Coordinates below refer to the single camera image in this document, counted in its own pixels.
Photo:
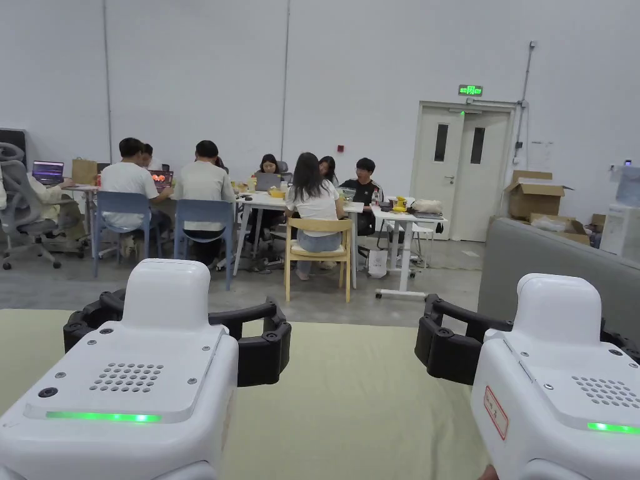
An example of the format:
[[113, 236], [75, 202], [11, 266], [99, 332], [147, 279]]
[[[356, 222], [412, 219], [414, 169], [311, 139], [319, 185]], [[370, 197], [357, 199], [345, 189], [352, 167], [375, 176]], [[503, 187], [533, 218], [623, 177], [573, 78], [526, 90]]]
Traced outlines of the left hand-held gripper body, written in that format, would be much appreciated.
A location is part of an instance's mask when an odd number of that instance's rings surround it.
[[1, 418], [3, 479], [219, 479], [238, 342], [201, 263], [147, 259], [122, 318], [86, 334]]

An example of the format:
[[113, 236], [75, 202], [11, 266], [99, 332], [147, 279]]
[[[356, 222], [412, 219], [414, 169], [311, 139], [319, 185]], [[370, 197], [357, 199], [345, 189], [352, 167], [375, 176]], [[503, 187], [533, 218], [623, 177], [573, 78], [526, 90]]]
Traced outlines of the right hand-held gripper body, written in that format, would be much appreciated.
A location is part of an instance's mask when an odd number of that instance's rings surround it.
[[472, 414], [499, 479], [638, 479], [639, 363], [601, 341], [585, 279], [527, 274], [508, 332], [490, 329]]

